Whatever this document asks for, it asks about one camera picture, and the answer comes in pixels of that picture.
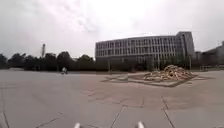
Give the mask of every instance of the paving tile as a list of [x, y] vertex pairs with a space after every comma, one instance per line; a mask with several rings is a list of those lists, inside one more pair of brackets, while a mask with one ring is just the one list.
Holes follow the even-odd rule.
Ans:
[[162, 110], [131, 107], [123, 109], [113, 128], [134, 128], [139, 121], [142, 121], [146, 128], [172, 128]]
[[222, 128], [224, 106], [166, 110], [175, 128]]

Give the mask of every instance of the large gray building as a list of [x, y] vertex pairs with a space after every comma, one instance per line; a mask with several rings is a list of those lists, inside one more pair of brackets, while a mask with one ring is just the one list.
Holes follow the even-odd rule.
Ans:
[[146, 36], [107, 40], [96, 43], [96, 60], [124, 61], [134, 59], [138, 62], [167, 61], [174, 57], [195, 57], [191, 32], [179, 32], [170, 36]]

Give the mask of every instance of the person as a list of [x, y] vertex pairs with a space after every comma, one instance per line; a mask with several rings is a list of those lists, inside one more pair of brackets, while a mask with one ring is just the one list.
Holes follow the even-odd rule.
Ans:
[[64, 75], [64, 74], [68, 74], [66, 67], [62, 68], [62, 75]]

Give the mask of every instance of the paved plaza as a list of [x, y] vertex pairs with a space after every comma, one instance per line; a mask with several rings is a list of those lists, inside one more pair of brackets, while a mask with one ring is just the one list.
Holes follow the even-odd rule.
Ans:
[[94, 75], [0, 71], [0, 128], [223, 128], [224, 71], [167, 88]]

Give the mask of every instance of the distant building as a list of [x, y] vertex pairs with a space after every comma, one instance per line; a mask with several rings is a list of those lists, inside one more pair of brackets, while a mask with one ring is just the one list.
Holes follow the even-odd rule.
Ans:
[[195, 52], [195, 60], [200, 61], [202, 59], [202, 52], [196, 51]]
[[179, 32], [170, 36], [132, 37], [97, 42], [95, 57], [98, 60], [127, 59], [137, 62], [167, 61], [171, 58], [195, 57], [191, 32]]
[[203, 63], [206, 65], [224, 64], [224, 41], [222, 45], [202, 53]]

